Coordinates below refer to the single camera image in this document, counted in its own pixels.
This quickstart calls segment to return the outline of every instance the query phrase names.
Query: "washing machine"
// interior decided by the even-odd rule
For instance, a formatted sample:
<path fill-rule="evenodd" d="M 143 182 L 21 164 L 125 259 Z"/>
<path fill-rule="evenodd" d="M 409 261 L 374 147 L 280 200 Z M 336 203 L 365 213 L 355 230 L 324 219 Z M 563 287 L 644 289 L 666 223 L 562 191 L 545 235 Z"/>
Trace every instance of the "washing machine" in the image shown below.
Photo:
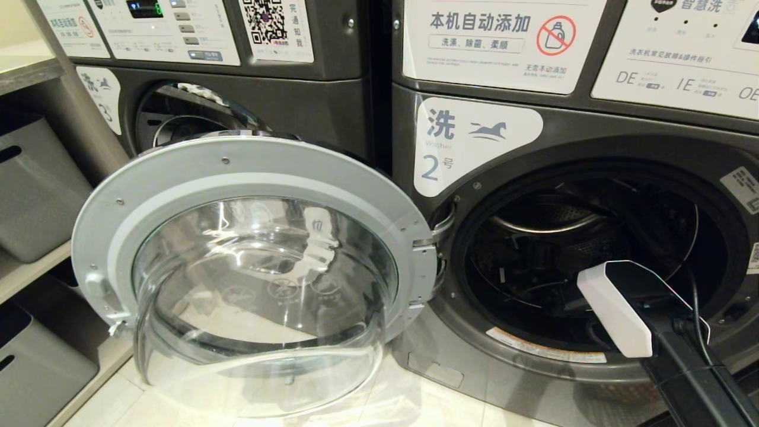
<path fill-rule="evenodd" d="M 36 3 L 131 156 L 244 128 L 373 160 L 372 2 Z"/>
<path fill-rule="evenodd" d="M 639 425 L 666 407 L 576 286 L 613 259 L 692 304 L 690 268 L 711 347 L 759 359 L 758 25 L 753 0 L 394 0 L 393 178 L 449 234 L 398 363 L 554 425 Z"/>

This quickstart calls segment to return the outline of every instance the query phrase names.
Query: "open washer door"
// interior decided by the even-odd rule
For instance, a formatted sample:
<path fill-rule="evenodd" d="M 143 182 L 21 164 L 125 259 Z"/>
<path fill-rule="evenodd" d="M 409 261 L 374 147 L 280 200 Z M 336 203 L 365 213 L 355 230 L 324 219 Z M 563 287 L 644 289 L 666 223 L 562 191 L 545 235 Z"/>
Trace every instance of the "open washer door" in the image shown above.
<path fill-rule="evenodd" d="M 360 387 L 431 298 L 419 210 L 371 168 L 226 131 L 149 152 L 85 203 L 72 261 L 143 380 L 197 410 L 269 417 Z"/>

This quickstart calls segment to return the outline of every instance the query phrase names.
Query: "shelf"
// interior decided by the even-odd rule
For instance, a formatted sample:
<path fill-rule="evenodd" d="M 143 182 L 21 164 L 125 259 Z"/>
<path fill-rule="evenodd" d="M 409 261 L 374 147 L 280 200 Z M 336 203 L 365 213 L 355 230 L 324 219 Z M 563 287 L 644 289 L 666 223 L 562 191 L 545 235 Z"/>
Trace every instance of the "shelf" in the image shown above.
<path fill-rule="evenodd" d="M 132 356 L 132 342 L 127 336 L 110 337 L 98 346 L 100 370 L 95 378 L 72 399 L 47 427 L 62 427 Z"/>
<path fill-rule="evenodd" d="M 45 40 L 0 47 L 0 96 L 63 74 Z"/>
<path fill-rule="evenodd" d="M 66 242 L 32 264 L 22 264 L 0 251 L 0 304 L 60 264 L 70 254 L 71 242 Z"/>

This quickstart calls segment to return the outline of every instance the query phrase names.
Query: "white label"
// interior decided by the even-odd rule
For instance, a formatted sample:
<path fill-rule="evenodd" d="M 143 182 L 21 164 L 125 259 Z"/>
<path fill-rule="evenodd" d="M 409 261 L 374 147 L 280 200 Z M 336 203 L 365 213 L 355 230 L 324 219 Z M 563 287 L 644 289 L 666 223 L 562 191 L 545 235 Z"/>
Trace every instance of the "white label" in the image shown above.
<path fill-rule="evenodd" d="M 222 0 L 87 0 L 117 59 L 240 65 Z"/>
<path fill-rule="evenodd" d="M 108 126 L 115 134 L 120 135 L 118 95 L 121 85 L 116 76 L 111 70 L 100 67 L 77 67 L 77 74 Z"/>
<path fill-rule="evenodd" d="M 754 243 L 754 247 L 751 249 L 751 259 L 748 260 L 746 274 L 759 274 L 759 243 Z"/>
<path fill-rule="evenodd" d="M 605 5 L 606 0 L 407 0 L 403 74 L 571 93 Z"/>
<path fill-rule="evenodd" d="M 428 98 L 417 111 L 414 187 L 428 198 L 437 196 L 542 131 L 543 118 L 533 109 Z"/>
<path fill-rule="evenodd" d="M 517 338 L 497 327 L 489 329 L 485 334 L 507 346 L 547 359 L 576 363 L 606 363 L 606 355 L 600 352 L 576 352 L 539 346 Z"/>
<path fill-rule="evenodd" d="M 68 56 L 110 58 L 84 0 L 37 0 Z"/>
<path fill-rule="evenodd" d="M 750 214 L 759 212 L 759 184 L 748 169 L 741 166 L 723 176 L 720 182 L 730 190 Z"/>
<path fill-rule="evenodd" d="M 305 0 L 238 0 L 253 59 L 313 62 Z"/>
<path fill-rule="evenodd" d="M 759 119 L 757 20 L 746 0 L 627 2 L 592 95 Z"/>

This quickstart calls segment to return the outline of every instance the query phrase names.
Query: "digital display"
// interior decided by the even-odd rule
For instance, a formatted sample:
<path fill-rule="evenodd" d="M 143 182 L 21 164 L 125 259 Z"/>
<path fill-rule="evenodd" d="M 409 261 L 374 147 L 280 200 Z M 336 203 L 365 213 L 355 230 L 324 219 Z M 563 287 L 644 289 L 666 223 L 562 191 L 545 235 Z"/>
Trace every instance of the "digital display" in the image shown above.
<path fill-rule="evenodd" d="M 741 39 L 743 43 L 752 43 L 755 45 L 759 45 L 759 12 L 754 16 L 754 19 L 751 20 L 751 23 L 748 25 L 748 29 L 746 30 L 746 34 Z"/>
<path fill-rule="evenodd" d="M 161 5 L 155 0 L 127 0 L 127 7 L 132 17 L 141 19 L 144 17 L 163 17 Z"/>

